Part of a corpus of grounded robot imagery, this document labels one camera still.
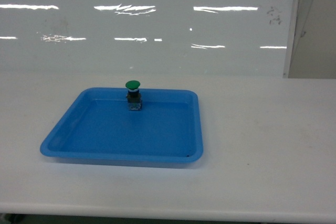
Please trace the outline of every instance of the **floor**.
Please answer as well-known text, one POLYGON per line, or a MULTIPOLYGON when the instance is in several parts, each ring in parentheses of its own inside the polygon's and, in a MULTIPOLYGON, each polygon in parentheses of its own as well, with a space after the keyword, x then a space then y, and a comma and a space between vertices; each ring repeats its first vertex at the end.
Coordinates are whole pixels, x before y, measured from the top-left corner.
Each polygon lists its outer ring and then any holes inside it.
POLYGON ((26 215, 20 224, 252 224, 252 222, 224 222, 224 221, 190 221, 190 220, 155 220, 155 219, 129 219, 129 218, 104 218, 84 216, 55 216, 55 215, 26 215))

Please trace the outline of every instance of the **white table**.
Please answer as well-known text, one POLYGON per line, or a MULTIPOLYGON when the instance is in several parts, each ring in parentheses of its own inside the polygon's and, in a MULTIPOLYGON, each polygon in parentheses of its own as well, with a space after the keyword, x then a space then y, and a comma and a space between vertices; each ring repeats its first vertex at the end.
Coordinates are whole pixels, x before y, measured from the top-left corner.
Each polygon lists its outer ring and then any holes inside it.
POLYGON ((0 212, 336 222, 336 81, 0 73, 0 212), (79 92, 198 94, 204 154, 186 168, 57 163, 39 146, 79 92))

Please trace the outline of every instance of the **plastic tray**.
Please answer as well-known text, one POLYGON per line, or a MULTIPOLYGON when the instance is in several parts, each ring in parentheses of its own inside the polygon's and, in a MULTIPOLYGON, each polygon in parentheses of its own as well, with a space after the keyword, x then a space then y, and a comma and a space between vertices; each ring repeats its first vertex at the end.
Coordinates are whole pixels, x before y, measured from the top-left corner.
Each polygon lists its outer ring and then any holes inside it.
POLYGON ((141 89, 129 111, 126 89, 83 91, 43 141, 60 158, 189 163, 203 153, 198 98, 192 91, 141 89))

